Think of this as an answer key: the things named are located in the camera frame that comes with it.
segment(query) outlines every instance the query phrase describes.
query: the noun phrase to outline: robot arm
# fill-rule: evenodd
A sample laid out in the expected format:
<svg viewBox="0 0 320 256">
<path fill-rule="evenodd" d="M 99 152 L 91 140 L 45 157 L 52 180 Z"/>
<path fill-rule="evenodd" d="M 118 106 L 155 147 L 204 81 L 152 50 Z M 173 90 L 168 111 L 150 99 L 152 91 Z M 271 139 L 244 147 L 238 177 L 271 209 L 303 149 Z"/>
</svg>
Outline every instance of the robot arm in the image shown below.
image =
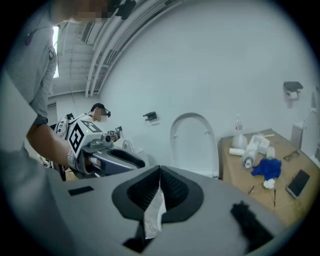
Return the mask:
<svg viewBox="0 0 320 256">
<path fill-rule="evenodd" d="M 71 168 L 87 176 L 108 176 L 145 167 L 145 162 L 137 155 L 121 148 L 115 148 L 114 131 L 103 132 L 93 122 L 78 120 L 70 133 L 68 162 Z M 86 168 L 85 159 L 90 159 L 93 168 Z"/>
</svg>

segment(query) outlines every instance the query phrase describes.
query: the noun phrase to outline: blue cloth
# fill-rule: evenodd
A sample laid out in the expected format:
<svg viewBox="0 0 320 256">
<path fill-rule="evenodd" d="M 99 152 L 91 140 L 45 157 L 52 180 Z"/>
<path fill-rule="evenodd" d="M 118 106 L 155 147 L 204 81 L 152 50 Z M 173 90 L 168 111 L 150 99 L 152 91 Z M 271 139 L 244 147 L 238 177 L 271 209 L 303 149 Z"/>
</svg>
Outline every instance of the blue cloth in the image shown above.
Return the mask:
<svg viewBox="0 0 320 256">
<path fill-rule="evenodd" d="M 257 166 L 253 166 L 253 171 L 251 174 L 253 176 L 256 175 L 264 175 L 264 179 L 266 181 L 278 178 L 281 174 L 281 161 L 278 159 L 262 159 Z"/>
</svg>

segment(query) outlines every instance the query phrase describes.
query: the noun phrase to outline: smartphone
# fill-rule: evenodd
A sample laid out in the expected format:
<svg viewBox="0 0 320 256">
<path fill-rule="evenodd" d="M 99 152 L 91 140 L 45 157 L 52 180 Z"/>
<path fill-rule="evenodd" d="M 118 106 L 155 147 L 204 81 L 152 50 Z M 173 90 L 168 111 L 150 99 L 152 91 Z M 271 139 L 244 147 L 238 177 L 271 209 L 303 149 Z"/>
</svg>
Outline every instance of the smartphone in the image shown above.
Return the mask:
<svg viewBox="0 0 320 256">
<path fill-rule="evenodd" d="M 293 180 L 285 187 L 285 190 L 294 198 L 297 199 L 304 187 L 306 186 L 310 175 L 307 174 L 305 171 L 300 170 L 295 175 Z"/>
</svg>

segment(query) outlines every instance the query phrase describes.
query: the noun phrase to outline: toilet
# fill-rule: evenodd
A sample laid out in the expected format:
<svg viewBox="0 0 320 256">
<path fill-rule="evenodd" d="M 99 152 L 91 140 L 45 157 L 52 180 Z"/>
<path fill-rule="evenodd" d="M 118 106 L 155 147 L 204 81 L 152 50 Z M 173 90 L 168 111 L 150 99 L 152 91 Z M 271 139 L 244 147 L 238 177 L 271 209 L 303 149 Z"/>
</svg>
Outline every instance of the toilet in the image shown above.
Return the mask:
<svg viewBox="0 0 320 256">
<path fill-rule="evenodd" d="M 209 122 L 200 114 L 177 117 L 170 130 L 171 165 L 210 178 L 219 177 L 218 147 Z"/>
<path fill-rule="evenodd" d="M 143 148 L 136 148 L 134 149 L 131 142 L 127 139 L 124 139 L 124 138 L 120 138 L 118 139 L 116 142 L 113 143 L 116 147 L 118 148 L 122 148 L 128 152 L 131 152 L 131 153 L 135 153 L 136 155 L 138 155 L 138 157 L 140 157 L 144 163 L 145 163 L 145 166 L 149 166 L 149 159 L 148 159 L 148 156 L 146 155 L 145 153 L 145 150 Z"/>
<path fill-rule="evenodd" d="M 316 108 L 312 108 L 306 119 L 294 123 L 292 126 L 291 143 L 301 149 L 319 168 L 320 162 L 316 158 L 320 142 L 320 121 Z"/>
</svg>

